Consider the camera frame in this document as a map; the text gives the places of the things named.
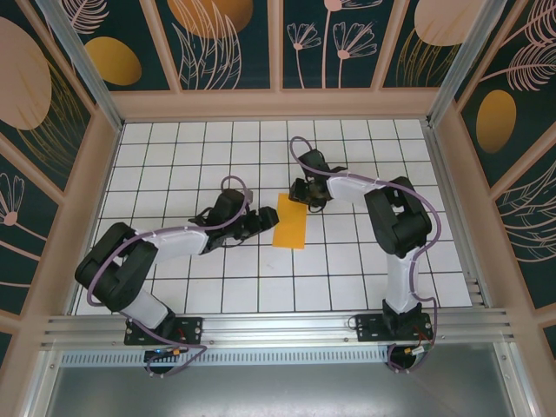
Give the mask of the yellow paper sheet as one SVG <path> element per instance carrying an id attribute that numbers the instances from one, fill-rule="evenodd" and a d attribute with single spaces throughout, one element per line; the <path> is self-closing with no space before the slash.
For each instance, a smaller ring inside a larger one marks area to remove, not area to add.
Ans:
<path id="1" fill-rule="evenodd" d="M 291 201 L 287 194 L 279 194 L 276 211 L 279 222 L 274 228 L 272 245 L 277 248 L 304 249 L 307 207 Z"/>

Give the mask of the grey metal sheet panel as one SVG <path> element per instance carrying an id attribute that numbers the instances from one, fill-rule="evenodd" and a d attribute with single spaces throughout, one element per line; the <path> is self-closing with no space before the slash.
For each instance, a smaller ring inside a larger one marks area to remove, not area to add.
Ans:
<path id="1" fill-rule="evenodd" d="M 497 374 L 397 375 L 379 364 L 64 368 L 46 417 L 514 417 Z"/>

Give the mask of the long aluminium mounting rail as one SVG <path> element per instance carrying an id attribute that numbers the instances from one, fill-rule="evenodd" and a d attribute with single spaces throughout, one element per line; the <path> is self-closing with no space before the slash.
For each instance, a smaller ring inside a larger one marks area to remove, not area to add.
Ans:
<path id="1" fill-rule="evenodd" d="M 328 347 L 357 343 L 352 312 L 206 314 L 201 343 L 212 348 Z M 52 316 L 39 336 L 44 350 L 123 348 L 120 315 Z M 517 331 L 501 308 L 442 308 L 439 343 L 513 341 Z"/>

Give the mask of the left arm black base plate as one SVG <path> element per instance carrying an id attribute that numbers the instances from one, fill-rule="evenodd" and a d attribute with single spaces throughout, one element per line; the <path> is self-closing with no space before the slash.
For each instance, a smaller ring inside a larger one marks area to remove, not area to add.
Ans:
<path id="1" fill-rule="evenodd" d="M 202 337 L 201 317 L 172 317 L 165 319 L 157 328 L 140 327 L 126 320 L 123 344 L 125 346 L 199 345 Z"/>

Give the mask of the aluminium side rail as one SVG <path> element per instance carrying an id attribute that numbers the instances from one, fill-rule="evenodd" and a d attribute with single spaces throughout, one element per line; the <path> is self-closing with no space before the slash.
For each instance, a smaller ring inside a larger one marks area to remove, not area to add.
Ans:
<path id="1" fill-rule="evenodd" d="M 457 195 L 455 183 L 447 165 L 447 159 L 443 155 L 435 130 L 428 127 L 425 122 L 421 123 L 421 127 L 472 304 L 477 308 L 491 308 L 493 306 L 491 296 L 479 265 L 460 198 Z"/>

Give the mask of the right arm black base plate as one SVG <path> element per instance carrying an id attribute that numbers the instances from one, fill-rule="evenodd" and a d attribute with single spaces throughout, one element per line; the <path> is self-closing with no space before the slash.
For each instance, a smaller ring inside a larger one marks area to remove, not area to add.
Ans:
<path id="1" fill-rule="evenodd" d="M 387 326 L 381 314 L 357 314 L 354 316 L 353 327 L 359 342 L 417 342 L 422 336 L 426 340 L 431 340 L 434 336 L 432 323 L 427 314 L 410 320 L 395 331 Z"/>

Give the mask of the aluminium frame post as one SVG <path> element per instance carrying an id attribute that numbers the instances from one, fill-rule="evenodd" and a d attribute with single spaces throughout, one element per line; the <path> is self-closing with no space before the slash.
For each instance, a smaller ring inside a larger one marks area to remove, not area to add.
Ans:
<path id="1" fill-rule="evenodd" d="M 493 29 L 501 19 L 507 2 L 508 0 L 483 1 L 470 30 L 464 37 L 464 42 L 448 68 L 430 110 L 427 112 L 426 126 L 429 129 L 435 129 L 446 114 L 457 90 L 471 71 Z"/>
<path id="2" fill-rule="evenodd" d="M 120 133 L 122 130 L 122 118 L 116 108 L 116 104 L 84 48 L 81 39 L 71 27 L 63 7 L 57 0 L 36 0 L 36 3 L 44 17 L 49 21 L 58 40 L 72 59 L 77 72 L 82 76 L 110 125 L 117 133 Z"/>

